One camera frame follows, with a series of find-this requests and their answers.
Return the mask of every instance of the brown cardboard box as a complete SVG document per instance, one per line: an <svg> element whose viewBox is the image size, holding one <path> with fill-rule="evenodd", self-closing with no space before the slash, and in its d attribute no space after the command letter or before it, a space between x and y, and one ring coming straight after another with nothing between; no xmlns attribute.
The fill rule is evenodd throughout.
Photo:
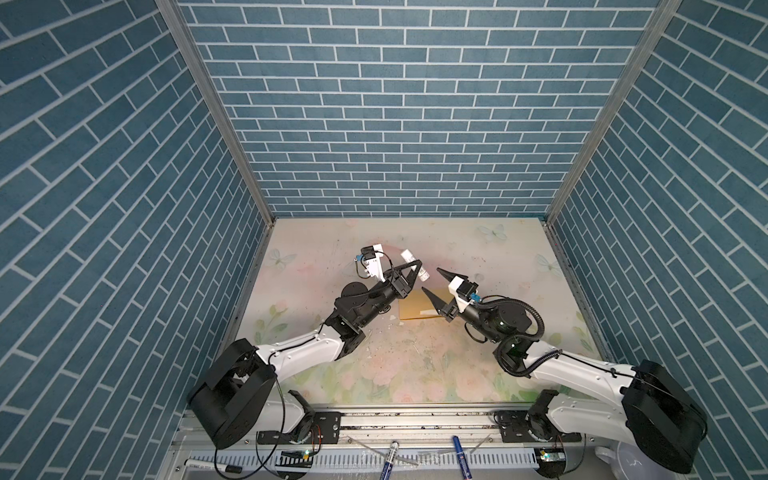
<svg viewBox="0 0 768 480"><path fill-rule="evenodd" d="M446 303L450 302L453 298L447 286L430 290ZM422 289L414 289L404 300L398 301L398 306L401 320L442 318L437 314L435 306L432 305L432 302L429 301L429 298Z"/></svg>

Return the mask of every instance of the brick wallpaper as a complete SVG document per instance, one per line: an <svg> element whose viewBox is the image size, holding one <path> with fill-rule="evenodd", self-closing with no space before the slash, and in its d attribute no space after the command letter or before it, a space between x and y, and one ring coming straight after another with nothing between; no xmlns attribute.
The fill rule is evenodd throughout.
<svg viewBox="0 0 768 480"><path fill-rule="evenodd" d="M0 2L0 478L157 473L262 228L153 0Z"/></svg>
<svg viewBox="0 0 768 480"><path fill-rule="evenodd" d="M766 478L768 2L684 0L555 223L617 359L712 417L699 478Z"/></svg>
<svg viewBox="0 0 768 480"><path fill-rule="evenodd" d="M180 3L277 216L541 216L657 0Z"/></svg>

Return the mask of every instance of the robotic arm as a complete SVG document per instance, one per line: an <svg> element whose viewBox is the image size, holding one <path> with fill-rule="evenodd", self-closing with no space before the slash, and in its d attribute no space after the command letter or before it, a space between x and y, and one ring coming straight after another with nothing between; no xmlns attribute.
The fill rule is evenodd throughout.
<svg viewBox="0 0 768 480"><path fill-rule="evenodd" d="M317 331L270 345L252 346L238 339L228 346L187 394L187 401L217 449L225 449L251 429L280 430L292 440L306 438L314 410L298 392L283 399L273 389L278 381L320 363L352 353L366 338L362 328L413 290L420 260L383 270L381 245L365 247L356 257L379 282L370 290L348 283L334 309Z"/></svg>
<svg viewBox="0 0 768 480"><path fill-rule="evenodd" d="M544 390L528 410L531 434L542 441L576 432L636 445L673 472L691 470L707 434L707 415L667 370L649 360L639 366L601 362L565 352L541 340L541 316L521 300L503 296L485 301L468 277L437 269L454 296L446 303L426 288L438 314L449 322L460 316L496 345L494 357L512 376L556 382L595 400L575 399ZM536 333L526 333L530 314Z"/></svg>

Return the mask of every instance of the black mounting plate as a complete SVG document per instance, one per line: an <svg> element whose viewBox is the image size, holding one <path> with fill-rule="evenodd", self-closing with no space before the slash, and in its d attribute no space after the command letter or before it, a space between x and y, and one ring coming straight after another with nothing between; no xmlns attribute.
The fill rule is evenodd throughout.
<svg viewBox="0 0 768 480"><path fill-rule="evenodd" d="M504 443L540 442L531 435L528 421L525 420L527 410L497 410L493 412ZM580 433L564 433L560 436L563 442L580 442Z"/></svg>
<svg viewBox="0 0 768 480"><path fill-rule="evenodd" d="M323 443L335 445L339 443L339 429L341 429L341 412L317 412L312 422L312 429L317 432L316 426L320 427L320 433L323 436ZM293 440L288 433L279 434L274 430L259 432L257 442L259 445L287 445Z"/></svg>

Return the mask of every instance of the metal corner post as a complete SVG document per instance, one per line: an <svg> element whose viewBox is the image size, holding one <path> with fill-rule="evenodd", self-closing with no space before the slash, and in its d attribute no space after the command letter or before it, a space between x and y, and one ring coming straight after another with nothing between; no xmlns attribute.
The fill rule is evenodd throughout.
<svg viewBox="0 0 768 480"><path fill-rule="evenodd" d="M584 169L589 165L598 145L603 141L603 137L619 112L621 104L624 103L624 99L629 95L632 85L634 85L637 77L640 76L645 63L650 58L650 54L653 53L656 44L661 39L661 35L667 29L675 12L677 12L681 1L659 0L659 4L648 19L645 31L643 31L640 40L637 42L637 46L635 46L627 59L627 64L624 66L621 76L616 80L613 90L608 95L605 106L600 110L592 130L587 134L581 149L574 159L573 165L571 165L571 169L565 175L562 185L554 195L554 199L545 215L547 223L553 223L560 214L568 196L576 187L579 177L581 177Z"/></svg>
<svg viewBox="0 0 768 480"><path fill-rule="evenodd" d="M219 128L221 137L224 143L229 148L232 158L237 165L237 170L245 180L245 184L248 187L248 191L253 197L253 201L256 202L256 206L264 217L268 227L271 227L275 221L274 215L270 210L269 204L266 202L264 195L261 193L259 183L256 177L253 175L253 169L248 162L248 156L243 150L243 145L237 138L230 117L227 114L227 110L221 103L221 98L217 93L214 81L210 78L208 69L205 66L203 57L200 55L200 51L197 49L192 32L184 20L184 15L181 13L177 0L156 0L157 7L160 9L160 14L163 15L163 20L168 25L168 30L171 36L176 41L176 46L181 52L181 56L187 63L187 67L192 74L197 88L200 90L200 94L203 95L203 100L208 106L211 116L216 122L216 126Z"/></svg>

